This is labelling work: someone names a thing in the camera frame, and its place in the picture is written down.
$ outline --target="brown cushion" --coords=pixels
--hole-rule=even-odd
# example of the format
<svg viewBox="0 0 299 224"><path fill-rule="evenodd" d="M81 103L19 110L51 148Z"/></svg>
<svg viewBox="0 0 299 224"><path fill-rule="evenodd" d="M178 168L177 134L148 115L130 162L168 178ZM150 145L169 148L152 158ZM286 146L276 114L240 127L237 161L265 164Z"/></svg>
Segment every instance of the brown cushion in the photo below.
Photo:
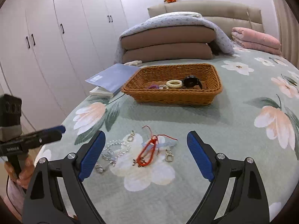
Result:
<svg viewBox="0 0 299 224"><path fill-rule="evenodd" d="M212 59L211 48L205 43L171 43L128 50L123 63L142 60Z"/></svg>
<svg viewBox="0 0 299 224"><path fill-rule="evenodd" d="M168 43L210 43L215 38L215 31L202 25L173 26L148 29L123 37L121 45L125 49L138 49Z"/></svg>

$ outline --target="pink folded blanket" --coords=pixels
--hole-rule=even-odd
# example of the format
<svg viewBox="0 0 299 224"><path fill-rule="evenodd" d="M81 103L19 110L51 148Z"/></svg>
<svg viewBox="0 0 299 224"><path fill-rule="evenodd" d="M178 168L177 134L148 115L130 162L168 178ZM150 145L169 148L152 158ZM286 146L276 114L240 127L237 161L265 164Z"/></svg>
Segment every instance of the pink folded blanket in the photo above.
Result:
<svg viewBox="0 0 299 224"><path fill-rule="evenodd" d="M242 41L238 38L236 38L235 36L232 36L233 40L241 45L242 47L246 48L246 49L255 49L255 50L260 50L260 51L264 51L264 52L268 52L270 54L275 54L275 55L281 55L281 50L280 49L274 49L272 47L266 46L266 45L262 45L259 43L254 43L254 42L248 42L248 41Z"/></svg>
<svg viewBox="0 0 299 224"><path fill-rule="evenodd" d="M271 35L254 31L252 29L236 27L232 29L231 34L242 41L259 43L265 46L272 47L274 49L281 48L281 44L278 39L274 38Z"/></svg>

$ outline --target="white wardrobe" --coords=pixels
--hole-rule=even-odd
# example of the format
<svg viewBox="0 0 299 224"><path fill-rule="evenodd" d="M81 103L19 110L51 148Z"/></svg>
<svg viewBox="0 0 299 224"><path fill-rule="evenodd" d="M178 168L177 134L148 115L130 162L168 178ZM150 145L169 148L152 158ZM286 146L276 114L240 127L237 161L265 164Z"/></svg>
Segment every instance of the white wardrobe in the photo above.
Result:
<svg viewBox="0 0 299 224"><path fill-rule="evenodd" d="M85 80L113 65L127 28L120 0L6 0L0 81L22 99L25 124L61 124L93 88Z"/></svg>

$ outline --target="curtain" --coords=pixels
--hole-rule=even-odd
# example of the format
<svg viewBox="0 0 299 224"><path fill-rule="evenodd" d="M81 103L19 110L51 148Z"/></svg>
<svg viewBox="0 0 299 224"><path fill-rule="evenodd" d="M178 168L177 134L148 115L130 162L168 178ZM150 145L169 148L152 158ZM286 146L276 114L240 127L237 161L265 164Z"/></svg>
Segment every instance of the curtain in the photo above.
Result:
<svg viewBox="0 0 299 224"><path fill-rule="evenodd" d="M283 56L299 69L299 23L285 0L273 0Z"/></svg>

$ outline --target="purple hair tie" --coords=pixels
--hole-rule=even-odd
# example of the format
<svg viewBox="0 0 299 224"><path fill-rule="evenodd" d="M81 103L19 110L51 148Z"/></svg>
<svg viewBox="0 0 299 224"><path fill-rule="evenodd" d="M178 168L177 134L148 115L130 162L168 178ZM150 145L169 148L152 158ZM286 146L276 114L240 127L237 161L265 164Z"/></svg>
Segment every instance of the purple hair tie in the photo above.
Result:
<svg viewBox="0 0 299 224"><path fill-rule="evenodd" d="M153 84L153 85L150 85L147 89L159 89L159 86L157 84Z"/></svg>

